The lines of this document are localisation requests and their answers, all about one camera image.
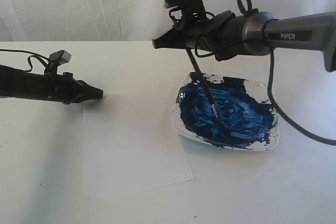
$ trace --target paper sheet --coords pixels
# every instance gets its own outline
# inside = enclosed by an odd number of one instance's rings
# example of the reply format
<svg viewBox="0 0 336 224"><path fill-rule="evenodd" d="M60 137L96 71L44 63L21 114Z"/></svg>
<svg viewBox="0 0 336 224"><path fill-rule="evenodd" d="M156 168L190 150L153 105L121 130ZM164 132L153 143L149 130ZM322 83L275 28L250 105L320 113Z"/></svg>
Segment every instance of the paper sheet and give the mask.
<svg viewBox="0 0 336 224"><path fill-rule="evenodd" d="M83 192L108 198L193 179L164 89L110 94L84 110Z"/></svg>

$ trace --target white tabletop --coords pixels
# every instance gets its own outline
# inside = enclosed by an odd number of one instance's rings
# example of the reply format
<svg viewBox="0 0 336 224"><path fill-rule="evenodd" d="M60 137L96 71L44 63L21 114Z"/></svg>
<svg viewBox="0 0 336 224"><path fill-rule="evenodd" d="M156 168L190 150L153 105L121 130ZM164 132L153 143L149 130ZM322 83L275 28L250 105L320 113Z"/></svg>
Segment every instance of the white tabletop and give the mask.
<svg viewBox="0 0 336 224"><path fill-rule="evenodd" d="M150 42L2 42L0 48L44 55L65 49L72 59L59 71L105 91L160 75L176 83L177 94L192 71L184 51L154 50ZM198 61L203 72L267 82L269 57ZM26 55L1 53L0 64L25 69ZM42 72L38 62L34 67ZM118 78L121 72L127 77ZM276 50L278 103L330 138L336 138L335 87L321 53ZM336 149L283 119L273 150L223 150L183 138L194 180L93 199L82 193L80 105L2 99L0 111L0 223L335 223Z"/></svg>

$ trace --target square plate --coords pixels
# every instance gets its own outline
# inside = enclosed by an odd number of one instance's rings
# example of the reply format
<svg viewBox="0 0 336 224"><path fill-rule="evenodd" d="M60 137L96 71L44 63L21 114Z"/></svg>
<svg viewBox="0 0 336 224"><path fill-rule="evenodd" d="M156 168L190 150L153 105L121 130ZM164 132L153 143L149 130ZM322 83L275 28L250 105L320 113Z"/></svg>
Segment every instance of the square plate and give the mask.
<svg viewBox="0 0 336 224"><path fill-rule="evenodd" d="M177 95L173 126L179 134L216 147L266 151L279 142L278 115L263 83L203 74L230 136L218 127L195 72L185 78Z"/></svg>

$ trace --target blue paint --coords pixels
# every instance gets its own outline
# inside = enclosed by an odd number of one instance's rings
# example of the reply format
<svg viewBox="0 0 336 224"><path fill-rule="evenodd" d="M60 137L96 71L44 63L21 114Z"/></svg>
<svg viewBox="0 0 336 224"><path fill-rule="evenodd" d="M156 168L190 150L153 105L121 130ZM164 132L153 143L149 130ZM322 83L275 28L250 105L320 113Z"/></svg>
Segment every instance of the blue paint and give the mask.
<svg viewBox="0 0 336 224"><path fill-rule="evenodd" d="M181 119L185 127L218 147L248 148L255 141L269 144L269 130L273 124L271 104L258 103L246 93L244 79L223 77L218 83L206 82L230 130L226 137L218 125L196 73L192 82L180 89Z"/></svg>

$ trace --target white plate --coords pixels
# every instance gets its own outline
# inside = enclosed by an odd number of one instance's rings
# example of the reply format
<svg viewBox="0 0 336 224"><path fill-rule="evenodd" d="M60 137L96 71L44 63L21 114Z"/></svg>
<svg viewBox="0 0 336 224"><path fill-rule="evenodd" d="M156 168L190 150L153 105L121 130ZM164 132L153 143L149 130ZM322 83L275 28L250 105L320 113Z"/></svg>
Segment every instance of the white plate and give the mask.
<svg viewBox="0 0 336 224"><path fill-rule="evenodd" d="M213 74L203 76L231 136L223 136L214 126L210 103L194 72L185 78L174 107L173 126L179 134L237 150L266 151L278 144L278 115L263 83Z"/></svg>

